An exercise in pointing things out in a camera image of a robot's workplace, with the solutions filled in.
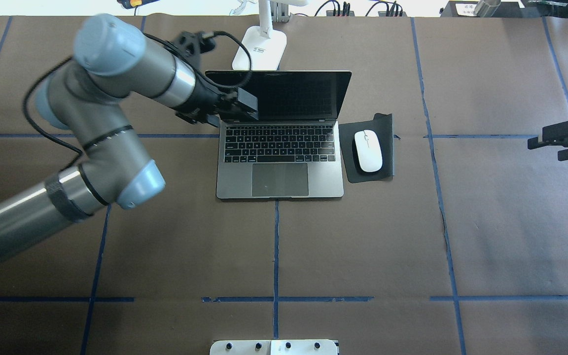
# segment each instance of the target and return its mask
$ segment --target keyboard key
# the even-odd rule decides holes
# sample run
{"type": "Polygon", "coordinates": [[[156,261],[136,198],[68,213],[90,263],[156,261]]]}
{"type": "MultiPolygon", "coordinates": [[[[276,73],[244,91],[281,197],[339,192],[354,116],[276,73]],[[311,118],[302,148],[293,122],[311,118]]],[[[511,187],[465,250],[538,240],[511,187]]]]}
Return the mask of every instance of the keyboard key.
{"type": "Polygon", "coordinates": [[[257,162],[259,163],[271,163],[271,162],[294,162],[295,157],[293,155],[264,155],[263,157],[258,157],[257,162]]]}

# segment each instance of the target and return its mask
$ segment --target paper label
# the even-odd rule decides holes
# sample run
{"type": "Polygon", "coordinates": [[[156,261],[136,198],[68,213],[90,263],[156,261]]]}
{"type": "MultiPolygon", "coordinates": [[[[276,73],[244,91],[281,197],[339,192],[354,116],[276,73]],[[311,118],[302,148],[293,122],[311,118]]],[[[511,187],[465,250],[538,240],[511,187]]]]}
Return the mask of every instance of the paper label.
{"type": "Polygon", "coordinates": [[[459,16],[476,16],[475,4],[455,4],[459,16]]]}

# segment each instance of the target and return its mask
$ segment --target white mouse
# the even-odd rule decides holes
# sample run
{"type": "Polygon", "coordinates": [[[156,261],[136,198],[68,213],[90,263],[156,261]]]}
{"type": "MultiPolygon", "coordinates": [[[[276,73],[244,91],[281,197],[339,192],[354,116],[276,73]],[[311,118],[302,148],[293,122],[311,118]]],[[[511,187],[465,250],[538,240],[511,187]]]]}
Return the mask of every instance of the white mouse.
{"type": "Polygon", "coordinates": [[[383,167],[381,144],[376,133],[371,130],[358,131],[354,134],[354,144],[358,155],[358,164],[366,173],[375,173],[383,167]]]}

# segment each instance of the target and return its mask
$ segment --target laptop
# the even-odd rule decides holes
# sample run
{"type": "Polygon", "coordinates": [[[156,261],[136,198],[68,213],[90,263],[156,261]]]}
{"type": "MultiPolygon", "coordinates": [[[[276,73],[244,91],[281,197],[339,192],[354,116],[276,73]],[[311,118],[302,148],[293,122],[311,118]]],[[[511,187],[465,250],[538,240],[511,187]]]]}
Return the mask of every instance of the laptop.
{"type": "MultiPolygon", "coordinates": [[[[233,85],[244,71],[208,71],[233,85]]],[[[337,117],[349,71],[254,71],[243,89],[257,98],[257,121],[220,114],[216,196],[343,196],[337,117]]]]}

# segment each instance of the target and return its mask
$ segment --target light blue cap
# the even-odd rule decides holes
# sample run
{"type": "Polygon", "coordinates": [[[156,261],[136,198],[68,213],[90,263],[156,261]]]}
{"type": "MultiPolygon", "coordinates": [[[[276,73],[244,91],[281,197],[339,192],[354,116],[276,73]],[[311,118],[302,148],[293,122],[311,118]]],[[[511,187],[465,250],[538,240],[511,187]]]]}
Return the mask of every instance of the light blue cap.
{"type": "Polygon", "coordinates": [[[160,193],[164,187],[164,177],[159,172],[155,160],[151,160],[122,190],[116,202],[125,210],[133,209],[160,193]]]}
{"type": "Polygon", "coordinates": [[[52,111],[52,107],[49,105],[49,99],[47,98],[47,89],[49,88],[49,83],[52,81],[52,77],[48,76],[43,83],[38,87],[36,91],[36,96],[34,98],[34,104],[38,113],[49,122],[52,126],[59,128],[60,130],[69,130],[69,127],[65,123],[59,121],[59,119],[52,111]]]}
{"type": "Polygon", "coordinates": [[[146,38],[136,27],[103,13],[85,21],[74,39],[74,58],[99,76],[127,72],[142,59],[146,38]]]}

